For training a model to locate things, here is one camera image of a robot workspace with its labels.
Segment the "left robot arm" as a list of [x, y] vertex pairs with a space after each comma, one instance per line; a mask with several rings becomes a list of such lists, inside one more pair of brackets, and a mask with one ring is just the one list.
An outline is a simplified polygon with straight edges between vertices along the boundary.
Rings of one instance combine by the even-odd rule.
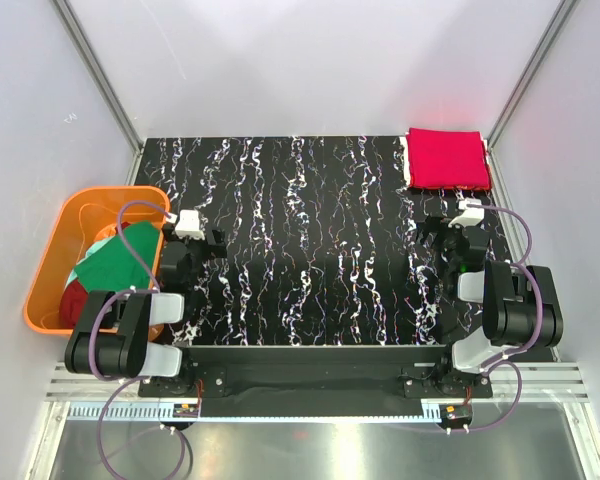
[[196, 372], [183, 363], [181, 349], [149, 341], [157, 324], [177, 323], [184, 317], [183, 292], [205, 261], [227, 256], [226, 234], [209, 229], [201, 240], [171, 240], [162, 247], [158, 280], [162, 293], [97, 291], [87, 303], [65, 351], [65, 367], [75, 374], [103, 379], [161, 377], [176, 396], [195, 386]]

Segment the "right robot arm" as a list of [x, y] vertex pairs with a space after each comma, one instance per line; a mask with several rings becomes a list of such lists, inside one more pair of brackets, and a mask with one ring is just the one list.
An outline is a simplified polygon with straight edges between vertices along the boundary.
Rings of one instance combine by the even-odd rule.
[[452, 343], [433, 369], [440, 393], [456, 396], [497, 362], [559, 344], [564, 320], [549, 268], [489, 260], [489, 234], [479, 220], [429, 217], [417, 239], [429, 235], [445, 264], [443, 285], [456, 299], [482, 306], [481, 327]]

